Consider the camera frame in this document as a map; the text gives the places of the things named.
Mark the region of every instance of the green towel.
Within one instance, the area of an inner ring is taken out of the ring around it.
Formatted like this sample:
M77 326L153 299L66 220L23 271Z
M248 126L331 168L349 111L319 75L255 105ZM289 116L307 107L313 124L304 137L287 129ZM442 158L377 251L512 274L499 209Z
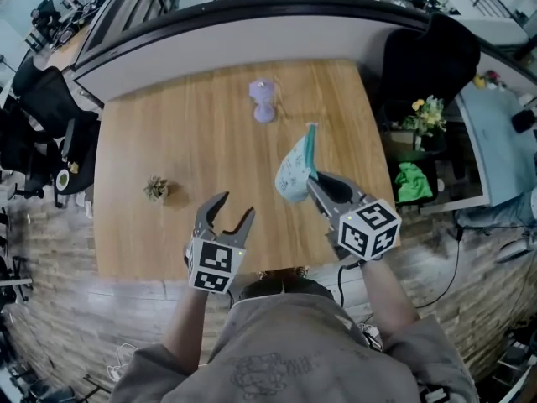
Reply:
M414 202L423 197L433 197L429 182L414 163L399 164L401 172L395 178L395 184L399 188L399 203Z

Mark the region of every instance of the forearm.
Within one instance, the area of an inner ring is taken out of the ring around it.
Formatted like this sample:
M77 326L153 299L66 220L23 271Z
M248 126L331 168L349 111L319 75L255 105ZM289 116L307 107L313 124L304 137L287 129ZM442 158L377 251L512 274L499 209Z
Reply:
M200 362L206 291L186 287L162 337L162 344L176 358L186 374L194 373Z
M418 311L386 261L368 261L362 267L362 275L383 340L420 319Z

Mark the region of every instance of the teal pouch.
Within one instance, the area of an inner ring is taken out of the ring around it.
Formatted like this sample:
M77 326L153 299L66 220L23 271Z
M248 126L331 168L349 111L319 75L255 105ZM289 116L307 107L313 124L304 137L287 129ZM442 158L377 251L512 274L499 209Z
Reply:
M308 197L308 178L317 179L315 169L316 125L309 124L308 133L285 156L276 174L276 190L288 202L303 202Z

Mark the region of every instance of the succulent plant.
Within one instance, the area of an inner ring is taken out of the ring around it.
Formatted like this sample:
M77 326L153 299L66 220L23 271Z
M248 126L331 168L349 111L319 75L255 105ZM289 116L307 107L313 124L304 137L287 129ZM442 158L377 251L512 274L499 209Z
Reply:
M160 197L166 197L168 194L168 180L152 175L148 179L148 184L143 189L143 192L145 192L149 200L156 202Z

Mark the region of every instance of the jeans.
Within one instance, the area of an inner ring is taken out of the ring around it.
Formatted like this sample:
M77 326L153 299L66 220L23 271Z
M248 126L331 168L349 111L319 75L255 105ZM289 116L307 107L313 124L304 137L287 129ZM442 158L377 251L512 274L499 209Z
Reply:
M285 293L316 294L334 300L331 291L314 280L289 276L284 278L268 277L253 282L242 290L239 300L261 296L274 296L284 290Z
M526 191L494 207L472 207L456 211L456 223L464 228L534 228L537 221L531 210L531 192Z

